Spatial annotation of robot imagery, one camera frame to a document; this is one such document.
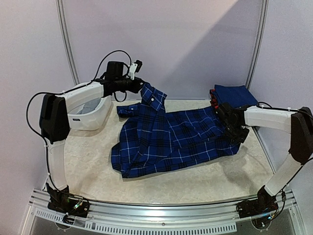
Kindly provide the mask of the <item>blue plaid shirt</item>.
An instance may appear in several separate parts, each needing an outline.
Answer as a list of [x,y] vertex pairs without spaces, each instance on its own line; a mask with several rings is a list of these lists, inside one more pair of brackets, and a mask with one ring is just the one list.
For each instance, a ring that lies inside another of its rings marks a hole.
[[213,107],[167,112],[165,93],[146,83],[140,94],[139,103],[116,108],[126,122],[111,149],[111,164],[123,178],[175,171],[239,151]]

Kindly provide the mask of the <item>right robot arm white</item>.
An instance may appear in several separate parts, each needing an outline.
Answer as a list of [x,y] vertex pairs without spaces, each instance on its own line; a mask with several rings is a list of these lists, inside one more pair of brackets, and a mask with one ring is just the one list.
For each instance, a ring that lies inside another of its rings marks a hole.
[[255,212],[264,213],[313,155],[313,113],[309,107],[276,108],[265,103],[238,108],[223,103],[216,113],[225,125],[224,134],[237,142],[245,141],[249,127],[257,129],[274,167],[274,175],[253,202]]

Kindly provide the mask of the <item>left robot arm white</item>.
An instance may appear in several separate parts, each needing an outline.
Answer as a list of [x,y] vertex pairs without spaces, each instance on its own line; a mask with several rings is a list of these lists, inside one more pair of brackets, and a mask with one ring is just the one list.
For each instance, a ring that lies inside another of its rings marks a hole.
[[143,81],[135,74],[142,62],[136,60],[123,69],[125,63],[110,61],[102,76],[81,83],[60,94],[45,94],[39,126],[47,141],[48,175],[55,191],[66,191],[64,147],[71,130],[95,131],[101,128],[116,92],[138,93]]

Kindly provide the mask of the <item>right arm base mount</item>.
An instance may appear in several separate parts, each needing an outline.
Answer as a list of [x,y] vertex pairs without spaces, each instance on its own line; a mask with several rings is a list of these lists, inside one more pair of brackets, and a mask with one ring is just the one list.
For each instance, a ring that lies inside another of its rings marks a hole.
[[281,199],[282,207],[278,206],[275,196],[271,197],[268,203],[261,196],[254,200],[243,200],[236,205],[236,211],[240,218],[250,217],[254,228],[266,230],[285,207],[287,197],[284,191],[281,194]]

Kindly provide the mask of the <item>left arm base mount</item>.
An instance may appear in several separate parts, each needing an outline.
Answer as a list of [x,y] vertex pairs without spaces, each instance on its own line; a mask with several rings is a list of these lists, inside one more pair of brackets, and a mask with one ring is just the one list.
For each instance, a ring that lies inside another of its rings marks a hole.
[[63,223],[73,224],[72,217],[87,218],[90,202],[87,198],[69,192],[69,186],[64,189],[53,189],[46,183],[46,189],[50,196],[47,208],[64,214]]

